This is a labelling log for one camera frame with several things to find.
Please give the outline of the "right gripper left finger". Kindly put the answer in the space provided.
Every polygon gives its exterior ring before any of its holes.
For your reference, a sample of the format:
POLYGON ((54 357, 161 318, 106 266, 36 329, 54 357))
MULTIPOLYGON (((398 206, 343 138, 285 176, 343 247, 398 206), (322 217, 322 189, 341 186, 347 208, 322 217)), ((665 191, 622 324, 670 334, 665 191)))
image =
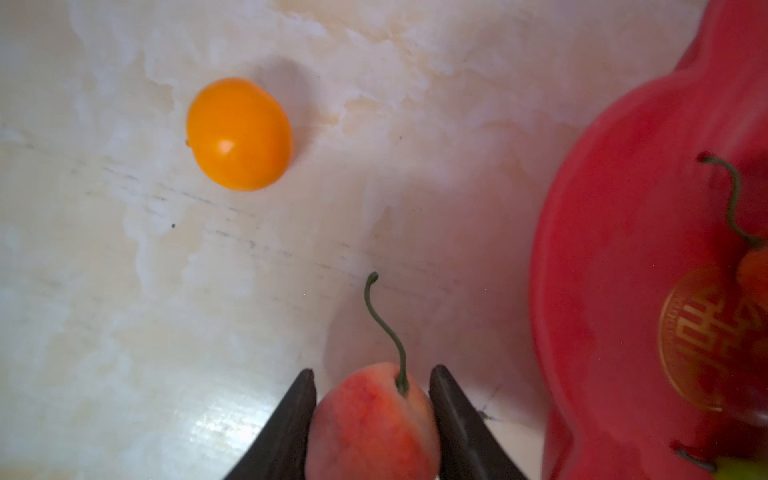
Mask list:
POLYGON ((317 405, 314 372, 300 371, 226 480, 304 480, 310 423, 317 405))

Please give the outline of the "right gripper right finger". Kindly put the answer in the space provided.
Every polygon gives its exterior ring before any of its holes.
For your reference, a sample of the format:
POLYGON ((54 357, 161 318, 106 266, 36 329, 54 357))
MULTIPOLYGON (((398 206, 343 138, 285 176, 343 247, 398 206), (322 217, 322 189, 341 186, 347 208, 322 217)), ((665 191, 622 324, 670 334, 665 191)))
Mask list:
POLYGON ((441 480, 526 480, 444 365, 430 374, 429 397, 438 429, 441 480))

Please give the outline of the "fake peach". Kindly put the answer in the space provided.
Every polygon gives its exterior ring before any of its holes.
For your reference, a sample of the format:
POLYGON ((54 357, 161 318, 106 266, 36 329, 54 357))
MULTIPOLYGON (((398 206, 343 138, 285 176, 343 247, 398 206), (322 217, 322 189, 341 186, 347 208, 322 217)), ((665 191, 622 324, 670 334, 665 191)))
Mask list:
POLYGON ((406 350, 381 318, 365 284, 364 301, 394 342, 397 363, 380 362, 348 376, 319 402, 312 416, 304 465, 307 479, 436 479, 441 446, 433 403, 412 383, 406 350))
POLYGON ((725 222, 745 244, 735 269, 735 282, 741 293, 748 299, 767 309, 767 231, 753 234, 738 225, 736 213, 742 193, 742 176, 739 170, 727 160, 702 152, 696 157, 701 164, 714 165, 725 169, 730 177, 731 192, 725 211, 725 222))

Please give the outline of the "red flower-shaped fruit bowl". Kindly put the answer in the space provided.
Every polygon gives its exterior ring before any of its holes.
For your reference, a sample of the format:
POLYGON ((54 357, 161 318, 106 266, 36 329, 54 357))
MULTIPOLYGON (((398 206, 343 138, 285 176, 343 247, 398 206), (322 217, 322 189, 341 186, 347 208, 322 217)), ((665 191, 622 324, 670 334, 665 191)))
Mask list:
POLYGON ((767 5, 712 1, 675 70, 616 101, 566 157, 539 220, 531 323, 554 400, 546 479, 703 479, 765 462, 722 407, 767 374, 767 312, 735 281, 767 232, 767 5))

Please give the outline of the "green pear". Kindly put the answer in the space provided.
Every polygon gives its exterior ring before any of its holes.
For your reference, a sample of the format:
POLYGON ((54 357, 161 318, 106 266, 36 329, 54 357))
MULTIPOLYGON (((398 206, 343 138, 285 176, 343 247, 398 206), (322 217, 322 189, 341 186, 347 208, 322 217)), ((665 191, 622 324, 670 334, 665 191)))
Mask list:
POLYGON ((715 480, 767 480, 767 462, 735 457, 704 460, 690 455, 684 448, 675 448, 680 458, 707 471, 715 480))

